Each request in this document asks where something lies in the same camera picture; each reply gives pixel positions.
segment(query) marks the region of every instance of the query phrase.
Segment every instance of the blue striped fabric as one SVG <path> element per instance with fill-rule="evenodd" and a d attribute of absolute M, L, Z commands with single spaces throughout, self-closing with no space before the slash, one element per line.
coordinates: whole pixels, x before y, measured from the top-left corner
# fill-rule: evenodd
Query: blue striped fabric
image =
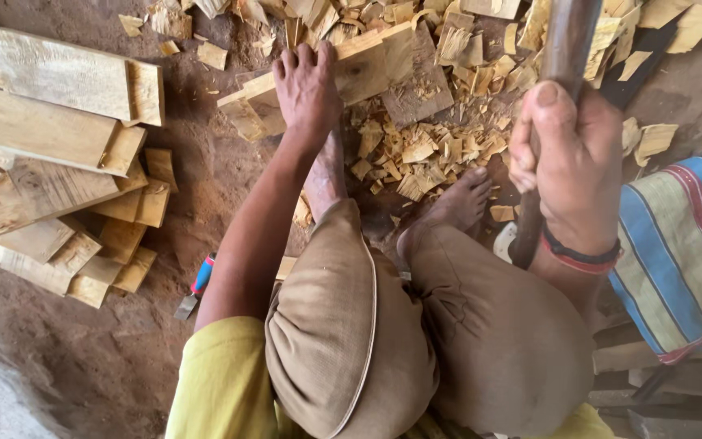
<path fill-rule="evenodd" d="M 702 155 L 622 188 L 611 284 L 666 364 L 702 350 Z"/>

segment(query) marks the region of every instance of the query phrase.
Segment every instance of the person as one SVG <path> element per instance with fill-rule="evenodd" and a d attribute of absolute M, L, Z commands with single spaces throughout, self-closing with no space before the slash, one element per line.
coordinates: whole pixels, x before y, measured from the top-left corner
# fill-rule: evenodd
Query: person
<path fill-rule="evenodd" d="M 430 406 L 476 434 L 613 437 L 583 401 L 598 288 L 619 251 L 619 112 L 590 88 L 578 109 L 555 82 L 527 92 L 510 177 L 540 191 L 548 240 L 528 271 L 478 244 L 492 182 L 469 169 L 400 236 L 406 290 L 346 192 L 335 61 L 322 42 L 273 65 L 288 128 L 219 247 L 166 436 L 278 437 L 293 421 L 312 437 L 388 439 L 439 429 Z M 273 291 L 303 187 L 316 226 Z"/>

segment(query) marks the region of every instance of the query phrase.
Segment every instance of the leg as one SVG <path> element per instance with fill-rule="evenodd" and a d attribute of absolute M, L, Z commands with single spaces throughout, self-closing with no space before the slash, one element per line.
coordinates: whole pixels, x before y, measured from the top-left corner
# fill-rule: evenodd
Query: leg
<path fill-rule="evenodd" d="M 551 434 L 591 388 L 593 342 L 563 294 L 464 233 L 488 188 L 470 171 L 398 243 L 438 354 L 432 404 L 479 434 Z"/>
<path fill-rule="evenodd" d="M 278 404 L 314 437 L 395 437 L 437 387 L 422 305 L 405 294 L 395 266 L 366 246 L 335 134 L 305 189 L 316 228 L 265 322 Z"/>

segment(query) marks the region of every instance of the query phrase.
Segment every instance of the wooden stick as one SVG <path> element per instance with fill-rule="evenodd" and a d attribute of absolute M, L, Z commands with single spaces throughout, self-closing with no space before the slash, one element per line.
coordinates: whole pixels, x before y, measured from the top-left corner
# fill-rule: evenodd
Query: wooden stick
<path fill-rule="evenodd" d="M 541 80 L 555 80 L 577 101 L 583 84 L 595 23 L 602 0 L 554 0 L 544 46 Z M 533 130 L 530 145 L 535 158 L 541 157 L 541 141 Z M 513 264 L 527 269 L 533 261 L 543 226 L 541 195 L 538 190 L 522 195 L 516 239 L 510 249 Z"/>

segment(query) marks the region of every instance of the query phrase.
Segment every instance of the metal blade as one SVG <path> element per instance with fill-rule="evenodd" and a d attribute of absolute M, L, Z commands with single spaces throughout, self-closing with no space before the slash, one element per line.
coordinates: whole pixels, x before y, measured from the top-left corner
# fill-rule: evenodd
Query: metal blade
<path fill-rule="evenodd" d="M 188 319 L 191 312 L 197 307 L 197 302 L 199 302 L 199 299 L 195 294 L 185 296 L 175 311 L 175 318 L 180 320 Z"/>

